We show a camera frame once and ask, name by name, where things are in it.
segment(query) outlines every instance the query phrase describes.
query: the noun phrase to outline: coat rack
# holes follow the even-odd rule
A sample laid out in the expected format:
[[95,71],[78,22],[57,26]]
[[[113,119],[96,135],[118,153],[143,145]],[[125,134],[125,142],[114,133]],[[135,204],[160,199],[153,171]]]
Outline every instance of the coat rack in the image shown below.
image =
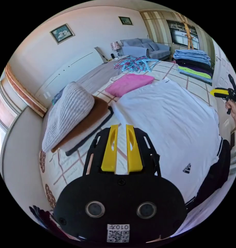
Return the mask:
[[175,13],[175,12],[173,12],[173,13],[175,14],[176,17],[178,17],[183,22],[183,24],[185,26],[185,30],[187,32],[187,34],[185,34],[185,36],[188,38],[188,50],[190,50],[190,46],[192,47],[192,49],[194,49],[193,48],[193,42],[192,42],[193,36],[191,36],[191,34],[190,34],[187,18],[185,16],[183,18],[179,13]]

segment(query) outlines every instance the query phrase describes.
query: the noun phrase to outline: qr code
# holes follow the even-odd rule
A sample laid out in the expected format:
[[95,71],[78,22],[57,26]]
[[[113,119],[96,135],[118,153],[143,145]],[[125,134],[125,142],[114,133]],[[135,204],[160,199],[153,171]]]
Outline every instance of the qr code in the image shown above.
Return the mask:
[[128,243],[130,231],[108,230],[107,242],[110,243]]

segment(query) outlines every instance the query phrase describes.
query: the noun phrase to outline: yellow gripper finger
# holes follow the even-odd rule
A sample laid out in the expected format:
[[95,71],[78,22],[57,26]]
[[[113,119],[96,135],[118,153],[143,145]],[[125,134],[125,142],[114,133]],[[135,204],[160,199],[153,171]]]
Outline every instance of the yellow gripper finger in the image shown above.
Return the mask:
[[229,95],[228,90],[213,89],[213,90],[210,91],[210,94],[211,94],[212,96],[214,96],[214,93]]
[[139,172],[143,169],[138,143],[132,125],[126,125],[127,172]]
[[114,172],[114,173],[116,171],[117,135],[118,135],[118,125],[112,125],[110,127],[108,142],[102,160],[102,166],[101,166],[102,171]]

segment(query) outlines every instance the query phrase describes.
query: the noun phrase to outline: pink towel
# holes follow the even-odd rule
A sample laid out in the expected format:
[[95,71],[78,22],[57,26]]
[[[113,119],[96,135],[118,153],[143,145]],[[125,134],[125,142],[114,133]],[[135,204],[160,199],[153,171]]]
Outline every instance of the pink towel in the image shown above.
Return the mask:
[[152,83],[154,77],[147,75],[126,74],[108,86],[105,91],[113,96],[122,97],[124,94]]

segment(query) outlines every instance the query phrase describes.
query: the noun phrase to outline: hand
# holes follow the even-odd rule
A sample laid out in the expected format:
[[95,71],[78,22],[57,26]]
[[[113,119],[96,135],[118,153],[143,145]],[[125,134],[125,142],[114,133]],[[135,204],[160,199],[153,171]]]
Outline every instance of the hand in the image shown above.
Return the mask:
[[225,103],[226,109],[231,109],[231,116],[236,120],[236,103],[234,101],[228,100]]

